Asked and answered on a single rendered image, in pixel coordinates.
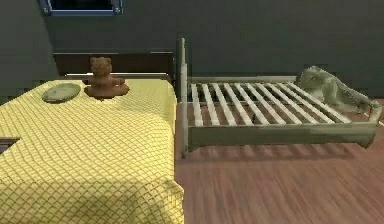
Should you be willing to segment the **blue framed window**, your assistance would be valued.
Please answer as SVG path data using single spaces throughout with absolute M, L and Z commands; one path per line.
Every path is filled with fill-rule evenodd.
M 115 16 L 123 13 L 122 0 L 38 0 L 47 16 Z

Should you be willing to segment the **yellow quilted bed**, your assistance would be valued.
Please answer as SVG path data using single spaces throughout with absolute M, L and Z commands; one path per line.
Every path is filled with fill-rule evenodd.
M 174 88 L 126 82 L 124 96 L 49 104 L 48 81 L 0 106 L 0 224 L 184 224 Z

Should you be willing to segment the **pale slatted bed frame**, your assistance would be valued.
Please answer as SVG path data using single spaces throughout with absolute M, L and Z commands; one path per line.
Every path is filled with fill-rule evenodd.
M 297 76 L 197 77 L 178 41 L 183 156 L 204 146 L 356 143 L 369 147 L 383 106 L 363 113 L 324 104 Z

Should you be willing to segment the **brown teddy bear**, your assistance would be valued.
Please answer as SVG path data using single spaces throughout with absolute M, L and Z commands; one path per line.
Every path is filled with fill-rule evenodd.
M 85 79 L 84 92 L 97 100 L 112 99 L 116 96 L 124 96 L 130 88 L 125 80 L 112 75 L 112 60 L 107 57 L 90 58 L 92 76 Z

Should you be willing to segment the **pale green crumpled cloth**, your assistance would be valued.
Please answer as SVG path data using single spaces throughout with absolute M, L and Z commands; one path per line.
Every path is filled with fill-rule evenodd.
M 368 107 L 379 107 L 376 101 L 348 87 L 338 77 L 317 66 L 306 68 L 296 77 L 295 85 L 320 102 L 347 112 L 363 113 Z

